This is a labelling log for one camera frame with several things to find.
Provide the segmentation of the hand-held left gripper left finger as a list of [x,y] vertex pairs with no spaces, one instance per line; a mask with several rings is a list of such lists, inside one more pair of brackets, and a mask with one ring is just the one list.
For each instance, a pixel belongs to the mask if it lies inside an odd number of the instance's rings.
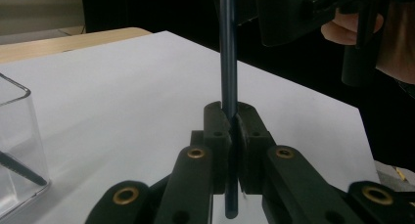
[[205,146],[212,152],[212,186],[215,195],[223,194],[228,177],[228,158],[232,146],[230,123],[220,102],[204,107],[204,129],[193,130],[191,146]]

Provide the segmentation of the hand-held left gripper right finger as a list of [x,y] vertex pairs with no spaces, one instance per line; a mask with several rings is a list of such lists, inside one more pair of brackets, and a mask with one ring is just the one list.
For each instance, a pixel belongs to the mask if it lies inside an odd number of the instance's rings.
[[255,107],[238,104],[238,177],[248,195],[260,195],[264,180],[263,159],[274,140]]

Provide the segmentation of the dark pencil with orange end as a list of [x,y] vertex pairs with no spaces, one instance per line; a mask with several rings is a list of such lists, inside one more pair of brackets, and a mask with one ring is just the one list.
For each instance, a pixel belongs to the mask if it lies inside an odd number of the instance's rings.
[[225,189],[225,216],[234,219],[239,213],[237,177],[237,53],[235,0],[219,0],[219,36],[221,61],[222,111],[230,124],[231,147],[228,154],[228,175]]
[[18,161],[11,155],[3,153],[1,151],[0,164],[38,186],[45,186],[47,184],[47,181],[42,176],[34,172],[32,169],[30,169],[25,164]]

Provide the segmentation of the clear acrylic organizer box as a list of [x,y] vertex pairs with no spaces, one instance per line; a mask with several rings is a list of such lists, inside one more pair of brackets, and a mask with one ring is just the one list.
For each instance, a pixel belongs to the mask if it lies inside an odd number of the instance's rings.
[[50,185],[31,91],[0,73],[0,151],[42,176],[38,186],[0,164],[0,223],[28,206]]

